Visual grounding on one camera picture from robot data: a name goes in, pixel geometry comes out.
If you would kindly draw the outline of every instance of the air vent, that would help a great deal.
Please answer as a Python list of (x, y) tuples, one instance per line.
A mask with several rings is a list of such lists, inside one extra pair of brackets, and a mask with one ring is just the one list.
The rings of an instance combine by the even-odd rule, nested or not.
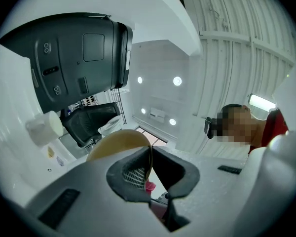
[(164, 111), (155, 109), (155, 108), (151, 108), (149, 116), (151, 119), (154, 119), (160, 123), (164, 122), (164, 117), (165, 117), (165, 113)]

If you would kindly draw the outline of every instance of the red shirt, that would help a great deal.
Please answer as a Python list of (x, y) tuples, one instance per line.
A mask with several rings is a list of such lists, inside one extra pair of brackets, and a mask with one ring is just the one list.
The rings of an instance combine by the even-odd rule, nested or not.
[[(266, 147), (274, 137), (280, 134), (285, 134), (287, 131), (288, 128), (280, 110), (270, 112), (266, 119), (261, 147)], [(250, 154), (253, 149), (256, 149), (256, 147), (250, 146), (248, 154)]]

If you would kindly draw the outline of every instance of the slatted wall panel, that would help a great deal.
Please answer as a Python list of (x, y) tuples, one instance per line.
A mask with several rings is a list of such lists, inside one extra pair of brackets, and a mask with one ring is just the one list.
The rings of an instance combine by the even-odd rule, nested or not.
[[(208, 140), (202, 118), (214, 117), (225, 104), (248, 105), (251, 93), (272, 101), (296, 61), (296, 25), (278, 0), (193, 0), (189, 11), (195, 11), (204, 52), (193, 115), (186, 118), (177, 148), (245, 159), (248, 147)], [(249, 107), (260, 119), (268, 115)]]

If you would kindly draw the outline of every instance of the pink object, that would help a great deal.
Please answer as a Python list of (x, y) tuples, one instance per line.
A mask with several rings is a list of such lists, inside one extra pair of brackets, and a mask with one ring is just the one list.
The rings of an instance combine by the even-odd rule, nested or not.
[(151, 192), (156, 188), (156, 185), (153, 182), (150, 182), (149, 179), (146, 181), (146, 192), (151, 195)]

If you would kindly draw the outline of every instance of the black chair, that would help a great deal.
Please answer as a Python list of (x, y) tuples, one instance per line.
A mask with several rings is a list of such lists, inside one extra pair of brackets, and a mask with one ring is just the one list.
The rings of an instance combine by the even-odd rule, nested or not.
[(60, 120), (68, 133), (73, 137), (79, 147), (85, 147), (90, 140), (97, 141), (102, 138), (98, 129), (104, 126), (113, 117), (120, 115), (116, 103), (95, 106), (82, 106), (68, 115), (62, 110)]

